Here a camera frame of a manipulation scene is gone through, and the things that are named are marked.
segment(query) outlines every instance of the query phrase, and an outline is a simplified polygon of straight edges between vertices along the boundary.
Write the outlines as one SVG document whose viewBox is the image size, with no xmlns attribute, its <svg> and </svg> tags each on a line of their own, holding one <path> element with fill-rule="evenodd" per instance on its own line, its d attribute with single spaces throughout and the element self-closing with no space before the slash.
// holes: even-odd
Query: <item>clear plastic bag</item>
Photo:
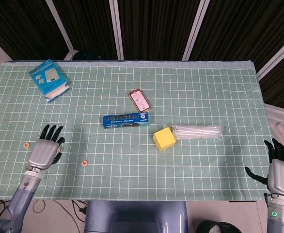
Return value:
<svg viewBox="0 0 284 233">
<path fill-rule="evenodd" d="M 192 138 L 219 138 L 222 137 L 221 125 L 172 125 L 173 135 L 176 140 Z"/>
</svg>

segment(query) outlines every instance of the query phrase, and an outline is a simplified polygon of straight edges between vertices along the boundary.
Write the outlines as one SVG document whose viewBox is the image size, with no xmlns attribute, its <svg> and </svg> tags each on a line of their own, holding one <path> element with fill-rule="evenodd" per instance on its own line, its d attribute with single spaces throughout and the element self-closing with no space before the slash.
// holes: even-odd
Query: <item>table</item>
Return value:
<svg viewBox="0 0 284 233">
<path fill-rule="evenodd" d="M 0 66 L 0 199 L 12 197 L 52 123 L 64 125 L 66 143 L 35 198 L 263 200 L 266 187 L 244 171 L 267 175 L 271 139 L 252 62 L 57 62 L 72 89 L 51 103 L 28 74 L 39 64 Z M 137 88 L 152 105 L 150 125 L 105 130 L 103 115 L 137 111 L 128 95 Z M 173 123 L 223 125 L 223 137 L 159 152 L 153 133 Z"/>
</svg>

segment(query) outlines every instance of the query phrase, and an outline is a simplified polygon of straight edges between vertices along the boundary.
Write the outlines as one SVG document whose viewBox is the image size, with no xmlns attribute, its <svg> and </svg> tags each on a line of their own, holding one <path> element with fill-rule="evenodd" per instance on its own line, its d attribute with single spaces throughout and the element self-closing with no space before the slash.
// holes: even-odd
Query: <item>yellow cube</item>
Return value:
<svg viewBox="0 0 284 233">
<path fill-rule="evenodd" d="M 175 138 L 169 127 L 154 133 L 153 139 L 159 151 L 163 151 L 175 144 Z"/>
</svg>

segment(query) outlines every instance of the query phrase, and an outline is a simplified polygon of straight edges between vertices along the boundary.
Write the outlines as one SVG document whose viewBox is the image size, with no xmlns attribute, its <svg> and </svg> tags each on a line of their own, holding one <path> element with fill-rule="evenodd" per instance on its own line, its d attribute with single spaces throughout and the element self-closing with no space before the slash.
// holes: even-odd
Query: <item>red package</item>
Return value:
<svg viewBox="0 0 284 233">
<path fill-rule="evenodd" d="M 129 95 L 140 113 L 146 112 L 151 108 L 150 104 L 148 103 L 147 99 L 140 89 L 130 92 Z"/>
</svg>

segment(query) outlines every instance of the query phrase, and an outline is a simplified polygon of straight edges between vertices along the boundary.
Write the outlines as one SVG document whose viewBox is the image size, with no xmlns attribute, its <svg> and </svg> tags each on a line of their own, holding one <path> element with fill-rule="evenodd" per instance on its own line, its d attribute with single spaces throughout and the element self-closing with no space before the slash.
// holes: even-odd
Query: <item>blue and white package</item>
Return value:
<svg viewBox="0 0 284 233">
<path fill-rule="evenodd" d="M 67 79 L 50 59 L 31 70 L 29 74 L 47 102 L 70 89 Z"/>
<path fill-rule="evenodd" d="M 148 113 L 129 113 L 124 115 L 103 116 L 102 121 L 105 129 L 134 127 L 148 125 Z"/>
</svg>

